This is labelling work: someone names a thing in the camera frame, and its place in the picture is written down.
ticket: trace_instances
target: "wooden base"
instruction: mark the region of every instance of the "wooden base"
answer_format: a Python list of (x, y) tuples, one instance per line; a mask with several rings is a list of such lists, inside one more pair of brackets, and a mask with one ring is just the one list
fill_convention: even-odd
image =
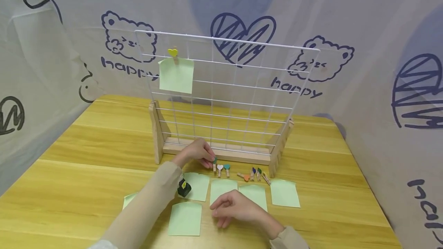
[[(163, 133), (171, 133), (171, 130), (165, 122), (162, 122), (165, 121), (165, 119), (163, 118), (161, 111), (158, 109), (157, 101), (151, 102), (149, 105), (149, 113), (152, 121), (152, 136), (154, 138), (156, 164), (160, 164), (163, 154), (177, 154), (183, 150), (184, 147), (193, 142), (192, 139), (180, 138), (179, 143), (178, 138), (171, 138), (170, 134)], [(268, 165), (269, 176), (274, 178), (283, 149), (285, 148), (286, 140), (288, 139), (293, 126), (294, 121), (292, 119), (289, 119), (288, 123), (282, 124), (280, 129), (277, 131), (277, 134), (279, 135), (272, 136), (272, 138), (267, 142), (268, 144), (274, 144), (275, 146), (268, 145), (266, 148), (251, 146), (241, 147), (240, 145), (212, 142), (213, 148), (222, 148), (213, 149), (213, 151), (217, 158), (223, 161)], [(239, 152), (241, 150), (259, 152), (259, 154)]]

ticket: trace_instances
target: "white wire grid panel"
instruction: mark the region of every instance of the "white wire grid panel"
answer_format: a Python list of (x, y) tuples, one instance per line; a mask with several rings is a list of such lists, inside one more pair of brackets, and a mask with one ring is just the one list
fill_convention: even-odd
[[(174, 47), (178, 57), (195, 64), (192, 94), (161, 90), (161, 75), (160, 81), (153, 81), (155, 73), (147, 80), (150, 97), (158, 100), (163, 122), (170, 129), (162, 132), (175, 138), (174, 144), (186, 145), (183, 139), (202, 137), (213, 148), (245, 153), (268, 154), (264, 148), (275, 146), (269, 140), (280, 135), (277, 130), (294, 113), (311, 64), (320, 53), (315, 48), (157, 31), (136, 30), (135, 35), (141, 59), (154, 58), (146, 63), (149, 71), (158, 71), (158, 62), (170, 58), (167, 50)], [(143, 40), (154, 40), (155, 50)], [(293, 77), (289, 72), (294, 70), (287, 68), (300, 53), (312, 62), (298, 71), (303, 77)], [(279, 85), (270, 85), (273, 79)], [(288, 81), (293, 85), (284, 89), (285, 84), (280, 84)], [(282, 98), (288, 93), (293, 94), (289, 100)]]

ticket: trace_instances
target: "light green sticky note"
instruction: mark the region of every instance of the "light green sticky note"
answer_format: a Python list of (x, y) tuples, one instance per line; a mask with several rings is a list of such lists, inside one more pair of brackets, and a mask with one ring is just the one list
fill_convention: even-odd
[(169, 236), (199, 236), (202, 206), (195, 202), (183, 202), (172, 206), (169, 218)]
[(129, 204), (129, 202), (131, 202), (132, 199), (134, 199), (137, 194), (138, 193), (133, 193), (133, 194), (130, 194), (130, 195), (126, 195), (125, 198), (123, 199), (123, 208), (122, 209), (126, 208), (126, 206)]
[(206, 202), (206, 195), (208, 194), (208, 186), (209, 186), (209, 177), (203, 174), (188, 172), (183, 174), (183, 178), (189, 185), (191, 185), (192, 188), (185, 198), (190, 200)]
[(294, 182), (285, 180), (271, 181), (272, 205), (300, 208), (297, 189)]
[(166, 58), (158, 62), (160, 66), (160, 89), (192, 93), (193, 60), (177, 59), (178, 65), (174, 63), (172, 58)]
[(239, 186), (238, 191), (259, 205), (262, 209), (268, 211), (265, 188), (258, 185), (244, 185)]
[(237, 181), (229, 179), (212, 180), (209, 204), (212, 205), (219, 196), (234, 189), (237, 189)]

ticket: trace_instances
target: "wooden clothespin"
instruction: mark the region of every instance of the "wooden clothespin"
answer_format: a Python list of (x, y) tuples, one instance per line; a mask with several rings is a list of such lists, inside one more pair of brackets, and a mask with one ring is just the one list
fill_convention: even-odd
[(257, 168), (257, 181), (261, 181), (260, 175), (261, 175), (261, 169)]
[(223, 169), (223, 165), (222, 164), (217, 164), (217, 169), (218, 169), (218, 178), (220, 178), (222, 176), (222, 169)]
[(237, 175), (240, 176), (241, 178), (243, 178), (245, 180), (245, 182), (249, 181), (249, 177), (250, 177), (249, 175), (244, 175), (244, 174), (241, 174), (241, 173), (237, 173)]
[(226, 170), (226, 177), (229, 178), (229, 169), (231, 168), (231, 165), (230, 165), (230, 164), (225, 164), (225, 165), (224, 165), (224, 168), (225, 168), (225, 170)]
[(253, 167), (253, 168), (251, 169), (251, 181), (254, 180), (254, 175), (255, 175), (255, 168)]
[(264, 172), (262, 172), (263, 179), (268, 183), (268, 185), (271, 185), (271, 182), (269, 182), (268, 176)]
[(178, 50), (177, 47), (174, 46), (174, 49), (168, 49), (167, 52), (169, 55), (171, 55), (172, 59), (174, 60), (174, 63), (178, 65)]
[(214, 161), (212, 162), (212, 167), (215, 175), (217, 173), (217, 157), (215, 157)]

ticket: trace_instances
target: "person's left hand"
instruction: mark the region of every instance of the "person's left hand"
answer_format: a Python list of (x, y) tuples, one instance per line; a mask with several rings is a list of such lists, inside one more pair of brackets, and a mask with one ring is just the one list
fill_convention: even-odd
[(172, 162), (183, 168), (184, 165), (192, 159), (198, 160), (205, 168), (212, 168), (215, 153), (203, 138), (198, 138), (193, 141), (192, 144), (181, 150), (181, 152), (172, 159)]

